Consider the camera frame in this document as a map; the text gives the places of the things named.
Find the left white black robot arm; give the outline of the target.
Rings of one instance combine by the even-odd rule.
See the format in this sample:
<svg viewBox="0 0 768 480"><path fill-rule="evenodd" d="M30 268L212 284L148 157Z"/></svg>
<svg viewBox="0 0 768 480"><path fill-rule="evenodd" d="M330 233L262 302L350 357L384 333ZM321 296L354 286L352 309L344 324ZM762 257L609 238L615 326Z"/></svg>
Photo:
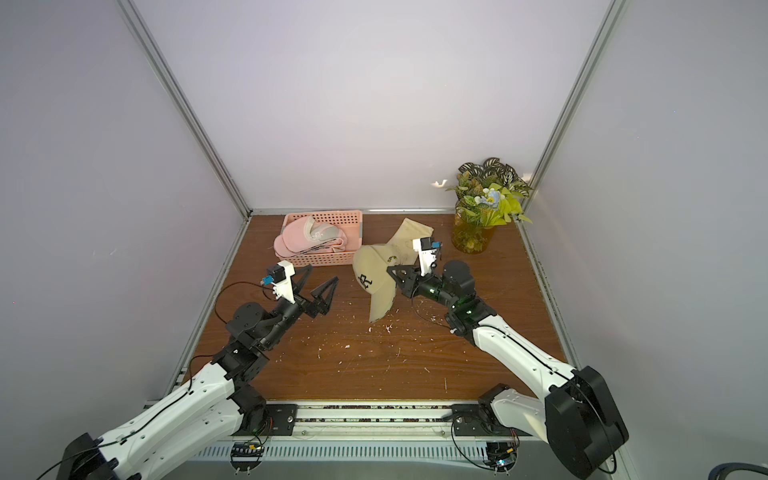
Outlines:
<svg viewBox="0 0 768 480"><path fill-rule="evenodd" d="M287 261L269 267L258 286L272 290L272 309L241 305L225 324L228 343L205 366L133 419L97 438L84 433L73 440L52 469L57 478L161 479L219 440L239 432L260 436L270 416L252 381L268 351L301 316L326 315L332 306L336 277L302 294L312 271Z"/></svg>

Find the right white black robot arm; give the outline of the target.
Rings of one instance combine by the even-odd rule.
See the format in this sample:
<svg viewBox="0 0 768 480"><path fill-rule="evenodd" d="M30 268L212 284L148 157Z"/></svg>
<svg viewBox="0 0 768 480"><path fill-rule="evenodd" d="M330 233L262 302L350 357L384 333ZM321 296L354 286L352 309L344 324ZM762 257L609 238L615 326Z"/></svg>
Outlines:
<svg viewBox="0 0 768 480"><path fill-rule="evenodd" d="M578 369L546 353L515 331L476 292L469 266L450 261L442 273L420 266L387 270L400 292L446 309L451 332L489 354L530 390L502 389L490 400L494 420L546 442L574 476L586 479L629 439L612 392L594 368Z"/></svg>

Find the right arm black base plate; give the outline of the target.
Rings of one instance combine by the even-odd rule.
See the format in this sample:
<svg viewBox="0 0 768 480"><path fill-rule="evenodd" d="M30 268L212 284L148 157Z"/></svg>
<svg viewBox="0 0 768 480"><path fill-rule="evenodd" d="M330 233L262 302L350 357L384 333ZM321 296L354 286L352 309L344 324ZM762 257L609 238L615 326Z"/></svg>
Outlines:
<svg viewBox="0 0 768 480"><path fill-rule="evenodd" d="M515 432L518 436L530 437L523 430L502 426L489 409L477 403L453 404L450 410L442 420L452 425L455 436L511 437Z"/></svg>

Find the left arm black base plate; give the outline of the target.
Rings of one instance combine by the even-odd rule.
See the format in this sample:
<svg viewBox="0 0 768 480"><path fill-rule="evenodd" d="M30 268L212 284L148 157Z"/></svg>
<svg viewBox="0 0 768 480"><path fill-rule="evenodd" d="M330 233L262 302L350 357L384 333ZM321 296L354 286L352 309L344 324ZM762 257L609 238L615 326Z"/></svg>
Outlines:
<svg viewBox="0 0 768 480"><path fill-rule="evenodd" d="M244 415L234 436L264 438L291 436L297 420L297 404L268 403Z"/></svg>

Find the beige baseball cap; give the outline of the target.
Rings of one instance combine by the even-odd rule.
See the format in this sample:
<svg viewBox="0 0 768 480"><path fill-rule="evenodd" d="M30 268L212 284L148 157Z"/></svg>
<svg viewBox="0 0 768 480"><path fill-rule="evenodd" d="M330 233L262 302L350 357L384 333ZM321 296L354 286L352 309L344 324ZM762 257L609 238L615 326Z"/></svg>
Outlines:
<svg viewBox="0 0 768 480"><path fill-rule="evenodd" d="M397 250L388 244L364 245L354 254L354 276L370 295L370 323L382 319L393 305L397 287L388 268L399 264Z"/></svg>

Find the pink baseball cap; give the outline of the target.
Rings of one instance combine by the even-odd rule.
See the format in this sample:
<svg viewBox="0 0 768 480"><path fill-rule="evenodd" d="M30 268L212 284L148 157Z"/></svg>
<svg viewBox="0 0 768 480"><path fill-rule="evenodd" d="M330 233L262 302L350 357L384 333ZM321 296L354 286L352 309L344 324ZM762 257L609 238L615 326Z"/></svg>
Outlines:
<svg viewBox="0 0 768 480"><path fill-rule="evenodd" d="M273 242L275 253L281 258L346 250L347 236L339 227L302 217L287 224Z"/></svg>

